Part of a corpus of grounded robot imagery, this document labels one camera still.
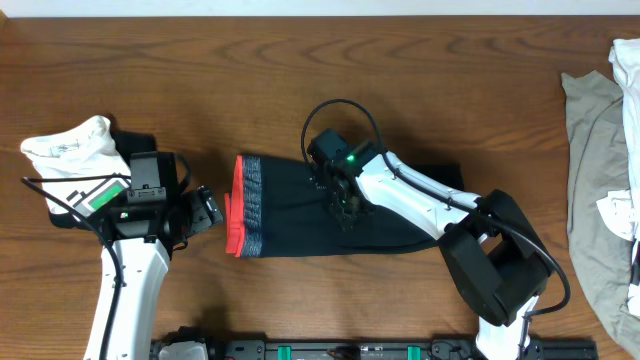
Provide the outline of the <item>black leggings with grey waistband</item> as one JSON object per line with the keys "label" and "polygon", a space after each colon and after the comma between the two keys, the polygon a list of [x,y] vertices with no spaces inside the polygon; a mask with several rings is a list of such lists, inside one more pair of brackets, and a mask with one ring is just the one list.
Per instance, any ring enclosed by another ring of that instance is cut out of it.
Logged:
{"label": "black leggings with grey waistband", "polygon": [[237,156],[224,202],[225,250],[238,258],[388,255],[436,246],[433,237],[381,207],[343,230],[329,211],[326,191],[295,160]]}

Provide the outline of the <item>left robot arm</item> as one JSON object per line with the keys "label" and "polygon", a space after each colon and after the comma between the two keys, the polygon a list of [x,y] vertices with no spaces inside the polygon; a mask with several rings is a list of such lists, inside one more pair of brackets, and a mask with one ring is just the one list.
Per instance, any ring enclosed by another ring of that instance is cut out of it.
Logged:
{"label": "left robot arm", "polygon": [[129,190],[91,219],[111,246],[101,253],[102,280],[86,359],[147,359],[158,295],[172,253],[223,216],[207,186],[173,199],[160,188]]}

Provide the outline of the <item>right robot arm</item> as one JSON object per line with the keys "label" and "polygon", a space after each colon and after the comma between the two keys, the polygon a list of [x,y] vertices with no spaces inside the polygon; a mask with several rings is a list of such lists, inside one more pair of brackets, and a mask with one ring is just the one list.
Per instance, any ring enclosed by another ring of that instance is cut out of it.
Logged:
{"label": "right robot arm", "polygon": [[479,318],[475,346],[486,359],[520,359],[548,279],[561,270],[515,200],[446,186],[366,142],[314,140],[302,149],[347,223],[376,207],[432,238],[460,296]]}

